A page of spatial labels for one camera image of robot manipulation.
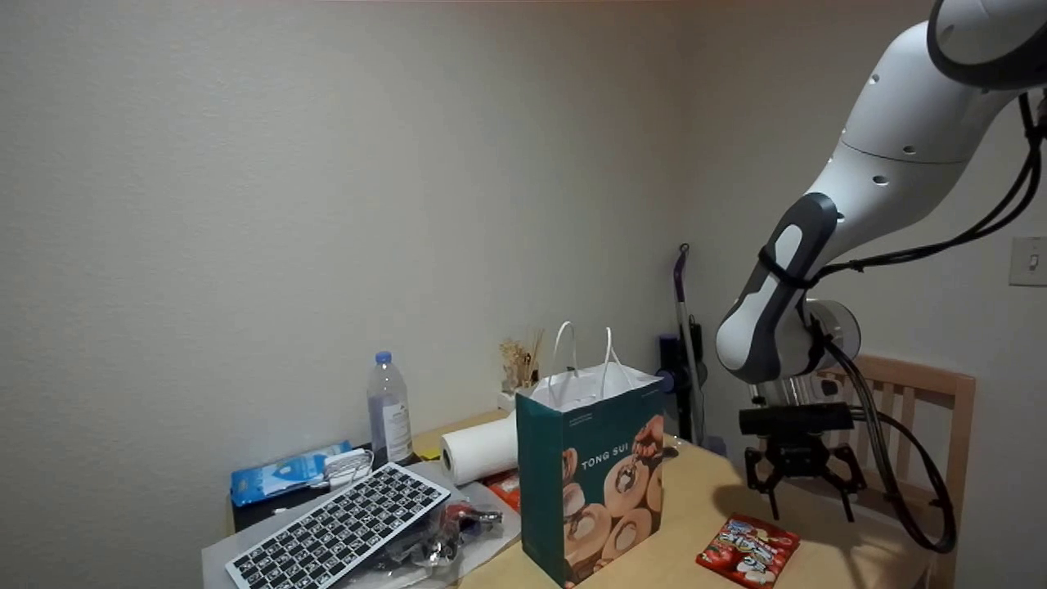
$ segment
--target small card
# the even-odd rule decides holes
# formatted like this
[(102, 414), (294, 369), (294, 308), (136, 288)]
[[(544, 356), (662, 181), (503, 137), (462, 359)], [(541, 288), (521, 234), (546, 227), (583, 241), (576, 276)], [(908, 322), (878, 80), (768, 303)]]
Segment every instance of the small card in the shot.
[(698, 553), (698, 563), (747, 589), (767, 589), (779, 583), (795, 547), (800, 537), (782, 527), (731, 516), (710, 547)]

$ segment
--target plastic water bottle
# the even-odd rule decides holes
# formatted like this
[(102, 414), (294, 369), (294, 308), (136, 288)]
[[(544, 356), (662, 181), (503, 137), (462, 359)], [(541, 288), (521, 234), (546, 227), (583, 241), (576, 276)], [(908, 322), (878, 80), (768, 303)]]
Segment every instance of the plastic water bottle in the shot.
[(381, 349), (366, 387), (373, 466), (413, 459), (413, 420), (405, 402), (402, 372), (392, 368), (392, 352)]

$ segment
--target wooden table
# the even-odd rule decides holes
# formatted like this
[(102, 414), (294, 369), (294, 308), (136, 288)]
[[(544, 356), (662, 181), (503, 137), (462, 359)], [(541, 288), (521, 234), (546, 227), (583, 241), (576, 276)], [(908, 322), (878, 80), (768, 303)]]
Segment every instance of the wooden table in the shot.
[[(595, 589), (654, 589), (699, 585), (735, 589), (722, 576), (694, 563), (726, 516), (747, 514), (779, 525), (802, 537), (775, 589), (913, 589), (929, 553), (923, 553), (896, 522), (854, 510), (847, 525), (841, 502), (800, 488), (779, 491), (782, 522), (774, 522), (767, 499), (747, 491), (735, 469), (694, 446), (665, 466), (665, 522), (654, 537), (600, 571), (583, 585)], [(558, 585), (521, 544), (462, 580), (464, 589), (541, 589)]]

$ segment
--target chair backrest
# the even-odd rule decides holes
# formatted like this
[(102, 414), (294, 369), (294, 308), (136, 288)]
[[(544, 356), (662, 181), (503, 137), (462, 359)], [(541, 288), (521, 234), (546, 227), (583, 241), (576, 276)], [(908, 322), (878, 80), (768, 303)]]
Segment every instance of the chair backrest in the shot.
[[(909, 359), (891, 359), (891, 356), (857, 356), (857, 368), (874, 392), (878, 408), (902, 421), (936, 459), (957, 506), (957, 525), (960, 525), (961, 503), (965, 503), (977, 381), (965, 372), (923, 368)], [(816, 381), (836, 383), (839, 387), (836, 400), (854, 402), (854, 407), (862, 402), (841, 368), (825, 369)], [(891, 453), (896, 482), (918, 522), (939, 522), (939, 506), (932, 503), (932, 488), (927, 482), (918, 448), (894, 430), (885, 430), (885, 435), (888, 435), (888, 453)], [(836, 443), (847, 443), (854, 448), (857, 466), (866, 478), (872, 491), (857, 502), (874, 510), (894, 514), (894, 506), (888, 503), (885, 482), (874, 466), (863, 426), (854, 426), (854, 432), (827, 435), (827, 446)], [(953, 561), (939, 561), (929, 585), (953, 585), (953, 571), (957, 571)]]

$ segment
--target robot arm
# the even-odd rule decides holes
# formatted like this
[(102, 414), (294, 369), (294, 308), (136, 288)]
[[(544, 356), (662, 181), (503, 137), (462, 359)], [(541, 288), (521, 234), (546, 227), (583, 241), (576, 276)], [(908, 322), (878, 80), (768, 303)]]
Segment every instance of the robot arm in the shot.
[(761, 251), (735, 308), (718, 330), (722, 368), (747, 383), (812, 372), (825, 362), (812, 322), (830, 308), (802, 297), (812, 277), (878, 237), (932, 212), (994, 114), (1047, 82), (1042, 0), (953, 0), (896, 36), (872, 71), (841, 137), (802, 200)]

